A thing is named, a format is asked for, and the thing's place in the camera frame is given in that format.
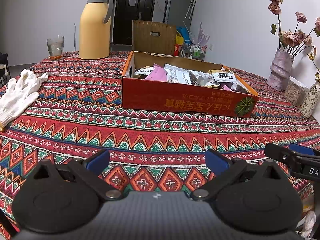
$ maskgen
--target water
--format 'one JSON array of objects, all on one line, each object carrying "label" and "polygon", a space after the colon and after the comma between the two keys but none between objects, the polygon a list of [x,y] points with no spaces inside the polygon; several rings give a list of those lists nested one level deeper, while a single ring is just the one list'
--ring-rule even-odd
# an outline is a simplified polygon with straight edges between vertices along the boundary
[{"label": "water", "polygon": [[59,60],[62,58],[63,42],[53,42],[48,44],[48,51],[51,61]]}]

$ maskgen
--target pink vase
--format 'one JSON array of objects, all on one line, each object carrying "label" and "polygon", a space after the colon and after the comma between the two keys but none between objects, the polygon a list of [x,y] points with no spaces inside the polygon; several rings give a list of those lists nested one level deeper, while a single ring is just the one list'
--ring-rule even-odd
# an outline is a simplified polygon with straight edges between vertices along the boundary
[{"label": "pink vase", "polygon": [[290,70],[292,67],[294,57],[288,52],[277,48],[275,58],[271,63],[271,74],[268,78],[267,84],[275,90],[285,90],[288,85]]}]

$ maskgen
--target black door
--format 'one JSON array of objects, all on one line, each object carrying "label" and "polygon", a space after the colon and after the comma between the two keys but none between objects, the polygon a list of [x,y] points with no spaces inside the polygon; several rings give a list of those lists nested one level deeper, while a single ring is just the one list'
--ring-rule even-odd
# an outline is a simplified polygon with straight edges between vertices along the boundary
[{"label": "black door", "polygon": [[152,21],[154,5],[155,0],[117,0],[113,44],[132,45],[132,20]]}]

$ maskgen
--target yellow box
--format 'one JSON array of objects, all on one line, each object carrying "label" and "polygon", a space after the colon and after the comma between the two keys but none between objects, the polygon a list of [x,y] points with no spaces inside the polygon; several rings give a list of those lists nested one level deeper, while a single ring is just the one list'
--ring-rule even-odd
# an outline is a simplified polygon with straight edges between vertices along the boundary
[{"label": "yellow box", "polygon": [[182,37],[181,34],[177,31],[176,43],[177,43],[178,45],[182,45],[182,44],[183,44],[183,41],[184,41],[183,37]]}]

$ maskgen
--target pink snack package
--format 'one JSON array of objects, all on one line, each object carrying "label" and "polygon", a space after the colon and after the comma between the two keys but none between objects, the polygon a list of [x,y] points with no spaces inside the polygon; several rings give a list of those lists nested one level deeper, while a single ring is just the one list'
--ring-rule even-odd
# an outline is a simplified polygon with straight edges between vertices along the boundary
[{"label": "pink snack package", "polygon": [[154,64],[153,71],[144,80],[167,82],[167,72],[164,68]]},{"label": "pink snack package", "polygon": [[230,88],[228,88],[226,85],[224,85],[223,87],[223,90],[226,90],[226,91],[232,91]]}]

